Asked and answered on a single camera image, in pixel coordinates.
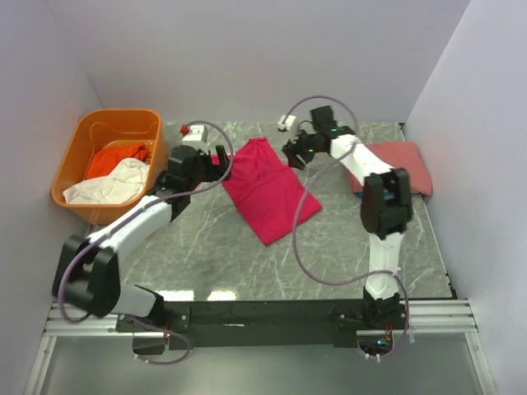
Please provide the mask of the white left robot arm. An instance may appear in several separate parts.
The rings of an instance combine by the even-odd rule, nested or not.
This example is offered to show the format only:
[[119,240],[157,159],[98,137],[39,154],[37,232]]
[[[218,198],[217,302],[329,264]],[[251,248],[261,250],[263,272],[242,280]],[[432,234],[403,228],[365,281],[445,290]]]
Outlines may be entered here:
[[71,236],[63,244],[52,294],[61,309],[72,305],[86,317],[108,314],[165,325],[163,297],[120,279],[121,262],[144,239],[177,218],[205,184],[212,189],[231,176],[233,150],[218,145],[211,154],[187,145],[172,149],[168,164],[139,203],[95,233]]

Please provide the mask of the magenta t shirt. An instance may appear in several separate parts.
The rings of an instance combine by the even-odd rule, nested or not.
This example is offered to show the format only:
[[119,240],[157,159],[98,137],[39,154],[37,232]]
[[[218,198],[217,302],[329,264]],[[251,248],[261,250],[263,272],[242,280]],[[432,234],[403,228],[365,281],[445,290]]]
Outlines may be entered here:
[[263,245],[291,233],[305,188],[267,138],[251,138],[235,153],[231,177],[222,186]]

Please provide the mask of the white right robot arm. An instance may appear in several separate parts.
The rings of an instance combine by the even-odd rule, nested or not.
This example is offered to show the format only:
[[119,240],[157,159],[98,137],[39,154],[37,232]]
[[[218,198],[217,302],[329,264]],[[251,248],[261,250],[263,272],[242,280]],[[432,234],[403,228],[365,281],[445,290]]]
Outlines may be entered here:
[[360,218],[369,235],[369,271],[363,275],[361,312],[357,321],[383,327],[403,315],[398,276],[399,254],[413,216],[409,173],[376,156],[356,132],[341,126],[326,105],[310,111],[311,133],[299,129],[282,147],[290,167],[303,170],[323,152],[351,173],[362,186]]

